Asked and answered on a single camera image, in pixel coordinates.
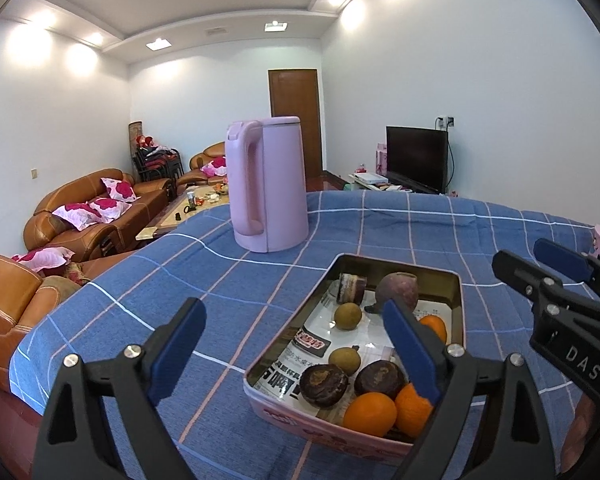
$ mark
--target floor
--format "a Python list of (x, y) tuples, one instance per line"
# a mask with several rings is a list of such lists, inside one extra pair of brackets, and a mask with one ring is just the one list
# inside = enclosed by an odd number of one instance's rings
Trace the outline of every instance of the floor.
[(316, 176), (306, 180), (307, 191), (341, 190), (344, 182), (331, 173)]
[(0, 390), (0, 459), (16, 480), (29, 480), (42, 418), (14, 395)]

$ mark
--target pink electric kettle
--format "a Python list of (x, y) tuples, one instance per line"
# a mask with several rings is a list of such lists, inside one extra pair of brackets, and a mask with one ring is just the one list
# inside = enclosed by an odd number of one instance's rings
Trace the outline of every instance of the pink electric kettle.
[(224, 142), (235, 241), (255, 253), (283, 251), (309, 234), (297, 117), (232, 124)]

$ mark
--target orange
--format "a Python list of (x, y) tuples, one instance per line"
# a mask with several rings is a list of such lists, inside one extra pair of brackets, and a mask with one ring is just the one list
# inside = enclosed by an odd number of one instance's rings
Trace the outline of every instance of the orange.
[(395, 424), (397, 409), (391, 397), (371, 392), (357, 397), (347, 408), (342, 425), (348, 430), (385, 436)]
[(395, 397), (398, 417), (396, 427), (411, 438), (417, 438), (424, 429), (429, 415), (433, 411), (431, 403), (416, 392), (413, 384), (407, 384)]
[(438, 316), (425, 316), (420, 319), (420, 322), (428, 326), (436, 335), (442, 339), (443, 343), (446, 343), (446, 326), (445, 322), (442, 321)]

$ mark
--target sofa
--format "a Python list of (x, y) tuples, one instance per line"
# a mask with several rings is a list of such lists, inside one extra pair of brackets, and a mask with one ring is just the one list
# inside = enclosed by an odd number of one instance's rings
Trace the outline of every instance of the sofa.
[(191, 168), (191, 171), (187, 171), (187, 173), (183, 174), (176, 181), (177, 186), (190, 186), (192, 184), (209, 184), (212, 186), (213, 184), (222, 183), (224, 181), (224, 177), (208, 177), (200, 170), (200, 168), (202, 168), (205, 164), (210, 163), (219, 156), (224, 156), (224, 142), (218, 142), (213, 146), (209, 146), (204, 152), (192, 156), (191, 160), (189, 161), (189, 167)]
[[(62, 205), (90, 202), (107, 196), (101, 178), (125, 180), (134, 188), (138, 200), (119, 219), (110, 224), (96, 224), (83, 231), (52, 215)], [(75, 254), (74, 262), (85, 262), (105, 254), (123, 253), (138, 244), (136, 235), (169, 203), (173, 181), (162, 178), (134, 183), (131, 175), (120, 170), (100, 170), (64, 184), (45, 196), (24, 227), (24, 245), (29, 251), (40, 247), (66, 247)]]
[[(129, 254), (85, 262), (82, 272), (92, 280)], [(60, 276), (42, 278), (27, 267), (0, 256), (0, 389), (11, 391), (9, 363), (20, 341), (79, 288)]]

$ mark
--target black tv screen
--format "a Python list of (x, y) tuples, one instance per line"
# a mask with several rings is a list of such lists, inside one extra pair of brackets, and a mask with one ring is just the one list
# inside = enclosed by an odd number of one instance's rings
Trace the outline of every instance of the black tv screen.
[(445, 130), (387, 126), (387, 177), (414, 190), (443, 193), (447, 150)]

